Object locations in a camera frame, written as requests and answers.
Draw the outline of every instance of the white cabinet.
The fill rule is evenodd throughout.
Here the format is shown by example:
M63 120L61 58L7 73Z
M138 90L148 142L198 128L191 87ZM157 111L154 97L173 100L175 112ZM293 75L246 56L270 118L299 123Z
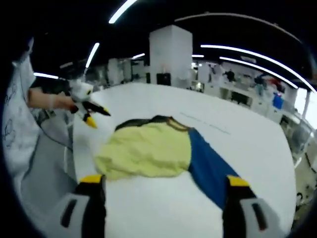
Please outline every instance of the white cabinet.
M210 84L205 84L204 93L209 96L220 97L220 88L218 86L212 86Z
M269 106L267 110L266 117L276 123L280 123L282 119L282 111L280 109L277 109L273 106Z
M251 110L257 114L266 117L268 111L268 103L259 98L254 97L252 99Z

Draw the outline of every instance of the white table surface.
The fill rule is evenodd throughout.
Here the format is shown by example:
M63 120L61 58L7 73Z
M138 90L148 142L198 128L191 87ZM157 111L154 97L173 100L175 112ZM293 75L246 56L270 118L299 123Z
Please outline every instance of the white table surface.
M131 83L94 93L111 117L94 114L98 129L74 119L77 179L96 173L93 154L115 127L136 118L173 116L205 140L278 214L287 233L295 213L292 155L280 126L231 102L190 90ZM106 183L107 238L221 238L222 211L189 173L176 178L123 179Z

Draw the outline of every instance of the white pillar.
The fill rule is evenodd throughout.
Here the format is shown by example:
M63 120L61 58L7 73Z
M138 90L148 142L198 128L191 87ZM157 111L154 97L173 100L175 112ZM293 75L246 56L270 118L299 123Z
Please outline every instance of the white pillar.
M192 33L171 25L150 34L151 82L157 83L157 73L170 73L171 85L186 87L193 53Z
M285 87L284 100L286 100L290 106L295 106L295 101L297 97L297 89L289 86L286 83L282 83Z
M97 66L96 73L100 83L106 85L106 68L104 66Z
M210 70L209 70L208 64L206 63L198 64L198 81L202 83L208 83L209 71Z
M127 59L123 63L123 75L124 79L130 81L131 80L131 60Z
M119 84L118 59L109 59L108 61L108 78L110 85Z
M302 118L305 118L306 117L306 113L307 113L307 109L308 109L308 104L309 104L309 101L310 101L310 97L311 97L311 91L307 92L307 96L306 96L306 101L305 101L305 106L304 106L304 111L303 111L303 114L302 114Z

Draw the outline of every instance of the ceiling light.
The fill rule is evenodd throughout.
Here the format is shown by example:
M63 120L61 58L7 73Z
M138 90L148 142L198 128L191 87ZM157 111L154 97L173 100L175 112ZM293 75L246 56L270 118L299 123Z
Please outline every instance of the ceiling light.
M253 56L257 56L260 58L263 58L265 60L268 60L274 64L277 64L278 66L282 67L283 69L287 70L288 72L290 72L291 74L293 74L294 76L296 76L297 78L299 78L303 83L305 83L314 93L317 93L316 89L313 88L313 86L306 80L304 79L302 76L300 76L298 73L296 73L294 70L292 70L291 68L287 67L286 65L271 59L267 56L263 56L261 54L252 52L252 51L247 51L247 50L243 50L243 49L239 49L239 48L235 48L235 47L229 47L229 46L217 46L217 45L200 45L202 48L214 48L214 49L224 49L224 50L231 50L231 51L238 51L238 52L242 52L242 53L246 53L246 54L250 54Z
M86 63L86 68L89 68L91 60L93 59L98 47L99 47L99 43L95 43L95 45L94 45L93 49L91 50L90 55L88 57L88 60L87 60L87 63Z
M193 58L203 58L205 57L204 55L192 55Z
M228 60L228 61L232 61L232 62L237 62L237 63L242 63L242 64L245 64L245 65L248 65L248 66L251 66L251 67L254 67L254 68L258 68L264 72L267 72L271 75L274 75L275 77L279 78L279 79L282 79L284 82L288 83L289 85L291 85L292 87L294 88L298 88L294 83L292 83L291 81L289 81L288 79L282 77L281 75L277 74L277 73L274 73L272 72L271 70L268 70L266 68L263 68L261 66L258 66L256 64L252 64L252 63L248 63L248 62L245 62L245 61L241 61L241 60L237 60L237 59L231 59L231 58L227 58L227 57L220 57L221 60Z
M145 56L145 53L136 55L136 56L132 57L132 59L135 60L135 59L137 59L137 58L139 58L139 57L142 57L142 56Z
M127 0L111 17L109 20L109 24L113 24L116 22L116 20L137 0Z
M36 76L36 77L44 77L44 78L58 79L58 76L49 75L49 74L45 74L45 73L34 73L33 75Z
M59 68L66 68L71 65L73 65L73 62L68 62L68 63L62 64Z

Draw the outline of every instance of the folded clothing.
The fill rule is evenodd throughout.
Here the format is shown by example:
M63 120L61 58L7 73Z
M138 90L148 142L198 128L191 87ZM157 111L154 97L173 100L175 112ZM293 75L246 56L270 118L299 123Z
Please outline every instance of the folded clothing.
M119 125L94 160L107 180L175 177L189 171L220 209L227 200L227 176L239 177L196 129L164 116Z

